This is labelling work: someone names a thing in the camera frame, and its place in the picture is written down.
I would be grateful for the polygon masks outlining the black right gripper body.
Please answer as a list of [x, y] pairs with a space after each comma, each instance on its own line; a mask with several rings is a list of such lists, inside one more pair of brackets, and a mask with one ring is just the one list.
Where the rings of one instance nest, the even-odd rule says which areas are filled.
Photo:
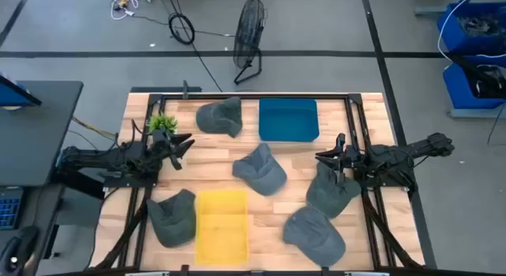
[[340, 133], [336, 138], [336, 166], [338, 172], [344, 172], [345, 168], [355, 169], [364, 164], [365, 155], [356, 142], [346, 144], [346, 135]]

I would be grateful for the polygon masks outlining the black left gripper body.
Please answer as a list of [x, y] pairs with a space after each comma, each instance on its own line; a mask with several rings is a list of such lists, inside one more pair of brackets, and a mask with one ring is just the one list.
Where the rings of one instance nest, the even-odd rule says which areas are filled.
[[160, 160], [169, 158], [172, 166], [175, 170], [181, 170], [182, 165], [176, 157], [175, 148], [178, 145], [174, 145], [170, 142], [170, 131], [167, 130], [154, 130], [152, 132], [153, 142], [150, 146], [152, 154]]

